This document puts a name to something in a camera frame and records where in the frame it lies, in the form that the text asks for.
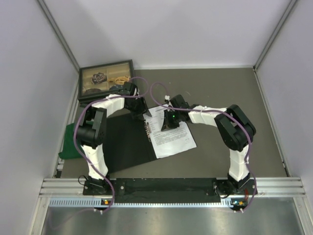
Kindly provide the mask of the white folder black inside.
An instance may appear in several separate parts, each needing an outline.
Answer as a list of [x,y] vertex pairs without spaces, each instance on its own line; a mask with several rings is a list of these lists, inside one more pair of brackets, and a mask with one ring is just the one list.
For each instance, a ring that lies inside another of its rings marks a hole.
[[130,114],[107,119],[103,151],[109,173],[158,159],[148,140],[144,122],[133,120]]

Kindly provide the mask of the printed white paper sheets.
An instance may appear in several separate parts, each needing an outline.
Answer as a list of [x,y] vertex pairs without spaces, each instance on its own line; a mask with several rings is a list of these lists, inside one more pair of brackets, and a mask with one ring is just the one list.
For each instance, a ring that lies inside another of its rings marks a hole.
[[156,106],[149,109],[151,116],[144,115],[151,129],[151,143],[158,159],[196,148],[197,145],[185,122],[173,130],[161,131],[164,119],[164,108]]

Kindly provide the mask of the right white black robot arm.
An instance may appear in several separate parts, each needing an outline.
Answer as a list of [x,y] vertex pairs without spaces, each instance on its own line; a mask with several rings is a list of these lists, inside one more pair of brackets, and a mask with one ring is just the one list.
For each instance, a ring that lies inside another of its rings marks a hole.
[[216,127],[224,144],[230,151],[230,168],[227,185],[232,193],[241,193],[250,180],[248,170],[249,146],[253,142],[256,128],[238,105],[228,108],[209,108],[198,104],[189,105],[182,95],[170,98],[167,104],[161,131],[176,129],[181,122],[205,124]]

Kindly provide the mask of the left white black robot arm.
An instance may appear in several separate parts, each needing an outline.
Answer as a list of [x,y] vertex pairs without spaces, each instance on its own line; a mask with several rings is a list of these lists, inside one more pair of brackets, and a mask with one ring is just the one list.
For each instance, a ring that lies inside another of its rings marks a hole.
[[106,137],[107,117],[119,110],[130,111],[133,120],[144,121],[150,115],[145,98],[137,85],[125,82],[120,90],[86,105],[74,128],[74,146],[88,163],[89,174],[84,184],[84,195],[105,195],[114,189],[107,178],[103,142]]

